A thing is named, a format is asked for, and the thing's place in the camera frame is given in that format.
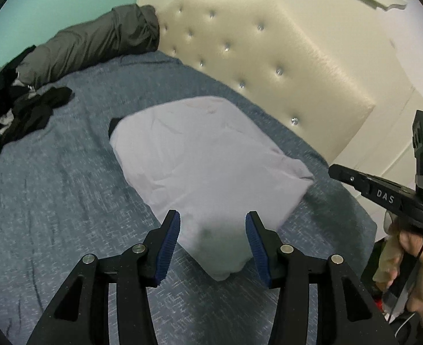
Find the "person's right hand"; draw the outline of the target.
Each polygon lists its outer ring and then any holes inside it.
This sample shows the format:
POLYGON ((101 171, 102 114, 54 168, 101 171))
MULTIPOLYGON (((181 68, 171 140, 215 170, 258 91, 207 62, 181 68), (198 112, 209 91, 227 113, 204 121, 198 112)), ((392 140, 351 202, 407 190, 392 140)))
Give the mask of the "person's right hand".
POLYGON ((393 213, 386 213, 384 216, 384 231, 389 237, 380 254, 373 281, 380 290, 388 290, 399 276, 403 255, 408 253, 411 256, 419 256, 420 269, 406 307, 409 311, 420 315, 423 326, 423 238, 417 234, 402 231, 398 220, 393 213))

